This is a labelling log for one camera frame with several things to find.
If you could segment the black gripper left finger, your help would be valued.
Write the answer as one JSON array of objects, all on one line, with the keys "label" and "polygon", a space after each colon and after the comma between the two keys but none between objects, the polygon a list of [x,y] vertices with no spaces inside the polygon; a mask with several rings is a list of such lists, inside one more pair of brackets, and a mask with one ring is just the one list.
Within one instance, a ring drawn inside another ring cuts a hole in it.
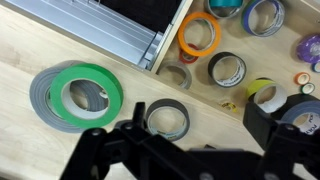
[{"label": "black gripper left finger", "polygon": [[135,108],[133,111],[133,123],[137,126],[139,126],[142,129],[145,129],[146,123],[145,123],[145,110],[146,106],[144,102],[137,102],[135,104]]}]

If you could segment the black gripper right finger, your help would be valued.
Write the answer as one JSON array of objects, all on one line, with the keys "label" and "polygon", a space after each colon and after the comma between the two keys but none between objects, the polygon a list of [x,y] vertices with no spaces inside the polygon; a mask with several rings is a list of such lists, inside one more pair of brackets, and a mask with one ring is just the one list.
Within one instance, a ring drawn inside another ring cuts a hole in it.
[{"label": "black gripper right finger", "polygon": [[263,150],[278,126],[274,119],[252,102],[245,106],[243,125]]}]

